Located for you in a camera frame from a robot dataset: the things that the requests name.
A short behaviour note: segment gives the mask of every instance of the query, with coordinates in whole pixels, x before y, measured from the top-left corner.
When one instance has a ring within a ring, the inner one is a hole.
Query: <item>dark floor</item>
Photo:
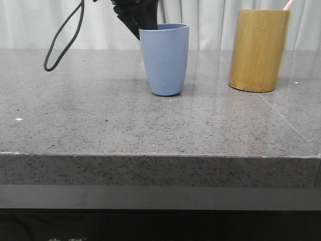
[[[321,212],[58,212],[0,209],[0,241],[321,240]]]

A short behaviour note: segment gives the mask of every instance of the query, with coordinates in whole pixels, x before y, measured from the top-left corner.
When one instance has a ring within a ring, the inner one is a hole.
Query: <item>granite countertop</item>
[[[70,50],[50,73],[46,50],[0,55],[0,184],[320,187],[320,52],[286,51],[276,90],[250,93],[231,51],[190,51],[171,97],[140,51]]]

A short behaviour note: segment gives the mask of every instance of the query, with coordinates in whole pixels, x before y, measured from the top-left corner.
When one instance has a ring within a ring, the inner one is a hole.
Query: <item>black cord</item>
[[[80,18],[79,18],[79,22],[78,22],[78,26],[77,26],[77,30],[73,36],[73,38],[70,40],[70,42],[68,43],[68,45],[64,48],[64,50],[61,52],[61,54],[59,55],[59,57],[57,58],[56,62],[54,63],[54,65],[51,68],[48,68],[48,60],[49,57],[51,55],[52,49],[54,48],[56,39],[58,38],[60,32],[62,31],[62,29],[65,27],[65,25],[68,23],[68,21],[71,19],[71,17],[79,10],[79,8],[81,8],[81,13],[80,13]],[[60,27],[60,29],[57,31],[57,33],[54,36],[54,39],[52,40],[50,49],[47,53],[46,59],[45,59],[45,63],[44,63],[44,68],[46,71],[50,72],[52,70],[54,70],[57,65],[59,64],[60,60],[62,59],[62,57],[65,55],[65,53],[68,51],[68,49],[70,48],[70,46],[74,43],[74,41],[76,40],[80,28],[81,28],[81,24],[82,24],[82,20],[84,18],[84,12],[85,12],[85,0],[81,0],[80,4],[75,8],[75,10],[68,16],[68,18],[64,21],[64,23],[62,24],[62,26]]]

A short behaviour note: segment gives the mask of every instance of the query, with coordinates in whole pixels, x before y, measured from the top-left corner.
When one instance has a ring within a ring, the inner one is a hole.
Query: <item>wooden cup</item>
[[[290,11],[238,11],[229,86],[250,92],[275,90]]]

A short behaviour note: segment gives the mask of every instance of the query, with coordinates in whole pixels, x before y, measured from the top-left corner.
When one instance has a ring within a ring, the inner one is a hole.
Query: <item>cup rim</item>
[[[174,31],[175,29],[184,29],[190,26],[188,24],[183,24],[183,23],[165,23],[165,24],[158,24],[158,25],[181,25],[181,27],[174,28],[174,29],[139,29],[139,30],[145,31],[145,32],[163,32],[163,31]]]
[[[253,12],[290,12],[291,10],[281,10],[281,9],[239,9],[238,11],[253,11]]]

